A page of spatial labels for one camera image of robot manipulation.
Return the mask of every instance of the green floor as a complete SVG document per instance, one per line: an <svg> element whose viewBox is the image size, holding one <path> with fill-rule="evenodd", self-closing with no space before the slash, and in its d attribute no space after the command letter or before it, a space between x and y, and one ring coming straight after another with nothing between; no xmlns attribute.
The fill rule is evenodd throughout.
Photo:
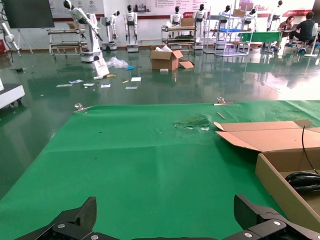
<svg viewBox="0 0 320 240"><path fill-rule="evenodd" d="M108 53L135 69L111 68L116 78L93 80L90 64L79 56L57 56L47 52L13 56L10 64L0 57L0 78L4 83L22 83L23 106L0 110L0 198L8 192L40 151L75 110L74 105L130 105L215 103L223 96L228 102L258 100L318 100L319 60L295 54L268 56L256 50L247 57L216 58L213 55L185 54L195 63L193 70L179 69L168 74L151 70L149 50L127 54ZM17 74L11 69L25 68ZM141 83L123 83L142 77ZM56 88L58 84L82 79L85 83L111 83L111 88L84 88L82 84ZM138 86L126 90L127 86Z"/></svg>

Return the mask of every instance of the green tablecloth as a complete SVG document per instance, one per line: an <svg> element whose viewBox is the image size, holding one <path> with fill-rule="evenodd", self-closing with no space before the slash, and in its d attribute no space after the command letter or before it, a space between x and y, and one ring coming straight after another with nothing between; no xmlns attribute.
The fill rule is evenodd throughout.
<svg viewBox="0 0 320 240"><path fill-rule="evenodd" d="M242 35L242 42L250 41L251 33L244 33ZM252 42L280 42L281 41L281 32L280 31L258 31L254 32L252 36Z"/></svg>
<svg viewBox="0 0 320 240"><path fill-rule="evenodd" d="M260 101L95 106L75 113L0 201L1 239L47 225L89 196L97 197L94 230L121 240L222 239L241 230L235 194L279 208L255 176L258 153L221 139L212 121L308 118L320 126L319 109L320 101ZM200 129L207 125L208 131Z"/></svg>

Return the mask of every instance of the table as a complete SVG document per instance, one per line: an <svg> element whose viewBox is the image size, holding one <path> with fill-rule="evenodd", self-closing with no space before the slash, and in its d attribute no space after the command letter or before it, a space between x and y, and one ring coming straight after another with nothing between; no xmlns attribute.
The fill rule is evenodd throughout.
<svg viewBox="0 0 320 240"><path fill-rule="evenodd" d="M255 175L258 153L223 140L212 122L308 118L320 126L319 107L320 101L258 101L94 106L75 113L0 201L1 238L36 230L96 196L96 232L121 240L222 239L241 230L235 194L279 207Z"/></svg>
<svg viewBox="0 0 320 240"><path fill-rule="evenodd" d="M253 33L251 42L279 42L281 41L281 32L280 31L257 31ZM242 42L250 41L251 33L245 33L242 37Z"/></svg>

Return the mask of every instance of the cardboard box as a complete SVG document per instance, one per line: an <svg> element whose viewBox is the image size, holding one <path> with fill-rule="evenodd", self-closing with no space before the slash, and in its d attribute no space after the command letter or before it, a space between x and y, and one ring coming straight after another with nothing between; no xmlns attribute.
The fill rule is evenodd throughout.
<svg viewBox="0 0 320 240"><path fill-rule="evenodd" d="M285 180L293 172L311 171L302 149L303 126L309 120L214 123L217 133L231 144L261 152L255 173L289 220L320 232L320 194L300 196ZM320 127L304 130L304 146L316 169L320 169Z"/></svg>
<svg viewBox="0 0 320 240"><path fill-rule="evenodd" d="M246 15L246 11L242 11L240 9L234 9L233 10L233 16L234 17L241 17L243 18Z"/></svg>
<svg viewBox="0 0 320 240"><path fill-rule="evenodd" d="M182 18L181 27L193 27L195 25L195 20L193 18Z"/></svg>
<svg viewBox="0 0 320 240"><path fill-rule="evenodd" d="M179 67L179 58L183 55L181 51L151 51L150 59L152 62L152 69L169 69L169 71L176 70Z"/></svg>

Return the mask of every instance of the open cardboard box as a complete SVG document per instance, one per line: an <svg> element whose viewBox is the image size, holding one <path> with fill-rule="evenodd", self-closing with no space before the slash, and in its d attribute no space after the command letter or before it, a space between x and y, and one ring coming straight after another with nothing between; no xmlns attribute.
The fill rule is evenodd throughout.
<svg viewBox="0 0 320 240"><path fill-rule="evenodd" d="M285 180L291 173L313 172L302 147L303 126L309 120L214 123L217 133L231 144L261 152L255 173L295 224L320 233L320 194L300 196ZM304 130L304 146L313 166L320 170L320 127Z"/></svg>

